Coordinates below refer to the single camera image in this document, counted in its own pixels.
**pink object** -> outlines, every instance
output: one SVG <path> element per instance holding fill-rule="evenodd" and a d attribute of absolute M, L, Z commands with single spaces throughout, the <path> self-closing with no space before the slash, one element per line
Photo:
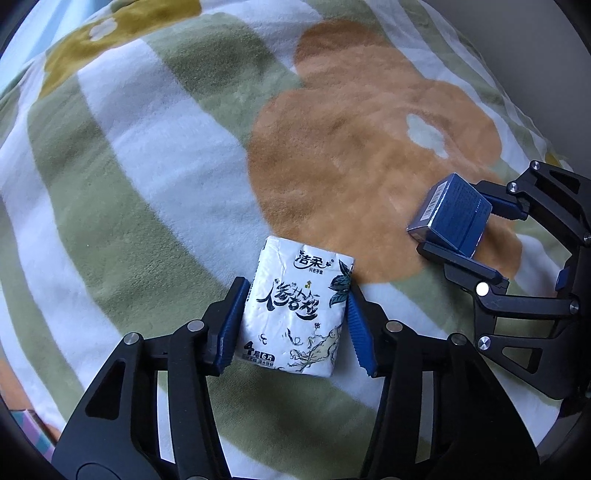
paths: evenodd
<path fill-rule="evenodd" d="M 51 462 L 51 456 L 53 455 L 55 446 L 50 437 L 39 425 L 35 412 L 32 410 L 21 410 L 11 413 L 29 441 L 41 452 L 48 462 Z"/>

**white stripe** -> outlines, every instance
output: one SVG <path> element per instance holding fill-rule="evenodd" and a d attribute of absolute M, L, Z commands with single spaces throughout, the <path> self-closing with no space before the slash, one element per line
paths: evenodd
<path fill-rule="evenodd" d="M 0 194 L 31 295 L 67 363 L 87 388 L 121 336 L 89 296 L 61 243 L 49 193 L 35 165 L 27 113 L 42 81 L 37 75 L 25 85 L 20 114 L 0 150 Z"/>
<path fill-rule="evenodd" d="M 160 387 L 156 391 L 156 418 L 158 420 L 158 443 L 160 458 L 174 463 L 173 437 L 168 416 L 168 394 Z"/>
<path fill-rule="evenodd" d="M 121 168 L 160 221 L 223 284 L 252 278 L 271 230 L 238 140 L 142 40 L 106 51 L 78 75 Z"/>
<path fill-rule="evenodd" d="M 57 428 L 60 432 L 66 426 L 66 421 L 57 409 L 51 394 L 47 391 L 41 378 L 35 372 L 33 366 L 22 351 L 17 333 L 14 331 L 2 286 L 0 286 L 0 341 L 14 374 L 22 385 L 33 408 L 39 418 L 48 425 Z"/>
<path fill-rule="evenodd" d="M 515 281 L 523 291 L 533 297 L 554 297 L 556 279 L 560 267 L 556 265 L 537 239 L 529 235 L 517 235 L 521 241 L 521 263 Z"/>
<path fill-rule="evenodd" d="M 473 55 L 473 53 L 470 52 L 464 46 L 464 44 L 458 38 L 456 30 L 447 22 L 447 20 L 445 20 L 443 18 L 443 16 L 437 10 L 435 10 L 431 5 L 423 2 L 422 0 L 419 0 L 419 3 L 425 8 L 427 13 L 429 14 L 431 19 L 433 20 L 433 23 L 435 24 L 435 26 L 439 30 L 439 33 L 441 34 L 443 39 L 446 41 L 446 43 L 450 46 L 450 48 L 457 54 L 457 56 L 460 57 L 463 61 L 465 61 L 468 64 L 468 66 L 470 68 L 472 68 L 472 70 L 474 70 L 478 75 L 480 75 L 485 80 L 486 83 L 488 83 L 493 88 L 498 89 L 499 86 L 498 86 L 496 80 L 491 76 L 491 74 L 488 72 L 486 67 L 482 64 L 480 59 L 475 57 Z M 501 94 L 502 94 L 503 103 L 505 105 L 505 108 L 507 110 L 507 114 L 508 114 L 509 118 L 511 118 L 517 125 L 528 128 L 521 121 L 521 118 L 519 118 L 519 115 L 517 114 L 517 110 L 515 109 L 515 105 L 513 104 L 513 102 L 511 102 L 511 100 L 509 100 L 509 98 L 507 97 L 507 95 L 505 94 L 505 92 L 503 90 L 501 91 Z M 537 131 L 530 130 L 530 133 L 531 133 L 532 139 L 534 141 L 534 145 L 536 147 L 536 150 L 540 154 L 540 158 L 543 160 L 546 155 L 546 151 L 548 150 L 546 140 L 544 138 L 542 138 L 538 134 Z"/>
<path fill-rule="evenodd" d="M 447 338 L 424 312 L 390 283 L 361 286 L 367 301 L 379 303 L 389 319 L 398 319 L 420 335 Z M 331 383 L 364 405 L 378 409 L 382 378 L 371 378 L 359 366 L 348 328 L 343 328 Z"/>
<path fill-rule="evenodd" d="M 531 439 L 537 446 L 550 431 L 556 418 L 558 418 L 562 401 L 546 397 L 488 359 L 486 359 L 486 363 L 509 395 L 527 431 L 530 433 Z"/>
<path fill-rule="evenodd" d="M 308 28 L 323 21 L 316 10 L 300 0 L 204 0 L 201 4 L 204 14 L 224 12 L 238 17 L 259 35 L 277 60 L 294 73 L 294 56 L 300 37 Z"/>
<path fill-rule="evenodd" d="M 525 171 L 530 161 L 515 139 L 504 119 L 484 105 L 470 83 L 452 73 L 423 40 L 404 8 L 398 1 L 365 0 L 373 10 L 386 35 L 415 68 L 432 80 L 443 80 L 460 87 L 493 121 L 501 138 L 501 157 L 518 173 Z"/>

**brand logo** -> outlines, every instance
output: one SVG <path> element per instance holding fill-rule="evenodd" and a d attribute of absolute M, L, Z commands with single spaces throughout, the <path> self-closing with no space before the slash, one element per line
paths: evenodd
<path fill-rule="evenodd" d="M 325 262 L 322 257 L 313 257 L 300 250 L 300 254 L 294 260 L 294 267 L 298 270 L 305 270 L 308 268 L 312 273 L 319 273 L 322 275 L 322 270 L 331 266 L 335 262 L 333 258 L 330 262 Z"/>

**striped blanket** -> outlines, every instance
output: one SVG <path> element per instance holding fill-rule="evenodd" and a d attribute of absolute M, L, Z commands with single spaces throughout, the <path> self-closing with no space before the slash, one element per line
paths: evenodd
<path fill-rule="evenodd" d="M 531 160 L 566 166 L 421 1 L 115 0 L 0 97 L 3 365 L 59 432 L 124 334 L 200 318 L 270 234 L 355 257 L 390 318 L 471 338 L 470 297 L 405 227 L 449 173 L 505 183 Z M 491 218 L 476 258 L 549 296 L 567 253 L 532 219 Z M 492 368 L 538 443 L 560 403 Z M 358 473 L 382 382 L 346 329 L 328 379 L 235 361 L 208 383 L 233 475 Z"/>

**leaf illustration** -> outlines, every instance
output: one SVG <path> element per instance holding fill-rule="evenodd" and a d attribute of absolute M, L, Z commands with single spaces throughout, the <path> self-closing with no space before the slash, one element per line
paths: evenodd
<path fill-rule="evenodd" d="M 348 277 L 351 276 L 351 270 L 349 269 L 349 267 L 347 267 L 347 265 L 343 263 L 342 260 L 339 260 L 339 267 L 343 275 L 346 275 Z"/>
<path fill-rule="evenodd" d="M 350 283 L 351 277 L 347 275 L 337 275 L 333 278 L 332 282 L 330 282 L 329 288 L 334 291 L 347 291 Z"/>
<path fill-rule="evenodd" d="M 329 301 L 329 307 L 332 307 L 335 303 L 342 303 L 347 300 L 348 293 L 346 291 L 338 291 L 334 295 L 332 295 Z"/>

